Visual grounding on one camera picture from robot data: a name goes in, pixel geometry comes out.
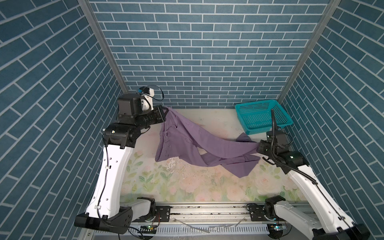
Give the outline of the purple trousers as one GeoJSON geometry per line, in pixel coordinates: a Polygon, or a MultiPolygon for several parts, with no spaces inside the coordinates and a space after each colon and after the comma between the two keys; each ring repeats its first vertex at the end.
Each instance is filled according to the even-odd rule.
{"type": "Polygon", "coordinates": [[[245,133],[236,141],[221,139],[175,110],[166,110],[155,161],[176,158],[198,167],[222,166],[238,178],[246,177],[260,161],[259,143],[245,133]]]}

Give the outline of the teal plastic basket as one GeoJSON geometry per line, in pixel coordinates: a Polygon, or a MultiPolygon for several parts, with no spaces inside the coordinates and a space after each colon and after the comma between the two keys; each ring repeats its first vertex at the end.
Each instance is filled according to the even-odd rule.
{"type": "Polygon", "coordinates": [[[271,110],[277,125],[285,128],[293,124],[292,118],[276,100],[264,100],[235,105],[238,119],[247,135],[266,133],[272,129],[271,110]]]}

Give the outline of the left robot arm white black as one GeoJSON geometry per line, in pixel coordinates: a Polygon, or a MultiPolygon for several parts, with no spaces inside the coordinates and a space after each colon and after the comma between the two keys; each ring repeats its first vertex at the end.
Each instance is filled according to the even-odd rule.
{"type": "Polygon", "coordinates": [[[97,185],[85,212],[76,216],[76,227],[122,235],[134,220],[155,219],[154,199],[138,198],[128,206],[120,204],[125,171],[138,138],[143,130],[166,120],[166,111],[161,105],[155,106],[154,100],[151,87],[118,97],[117,119],[103,131],[103,159],[97,185]]]}

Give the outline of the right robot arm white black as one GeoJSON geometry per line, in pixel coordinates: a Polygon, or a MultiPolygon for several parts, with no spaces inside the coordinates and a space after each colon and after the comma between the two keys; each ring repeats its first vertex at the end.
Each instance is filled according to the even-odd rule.
{"type": "Polygon", "coordinates": [[[367,240],[371,236],[364,224],[357,224],[326,191],[309,162],[297,151],[288,151],[285,133],[272,129],[259,144],[267,163],[281,168],[300,189],[314,210],[314,219],[293,207],[282,196],[266,199],[265,217],[285,220],[310,240],[367,240]]]}

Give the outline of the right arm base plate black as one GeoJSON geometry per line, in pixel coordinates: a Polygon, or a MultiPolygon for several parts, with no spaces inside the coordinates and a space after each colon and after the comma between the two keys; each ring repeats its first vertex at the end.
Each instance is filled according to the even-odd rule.
{"type": "Polygon", "coordinates": [[[257,204],[247,204],[246,210],[249,212],[252,222],[267,221],[264,213],[264,207],[257,204]]]}

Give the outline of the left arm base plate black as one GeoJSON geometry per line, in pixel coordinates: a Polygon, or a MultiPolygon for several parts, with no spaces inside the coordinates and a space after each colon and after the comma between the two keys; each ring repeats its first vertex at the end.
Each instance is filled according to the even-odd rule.
{"type": "Polygon", "coordinates": [[[170,206],[156,206],[155,223],[168,223],[170,221],[171,207],[170,206]]]}

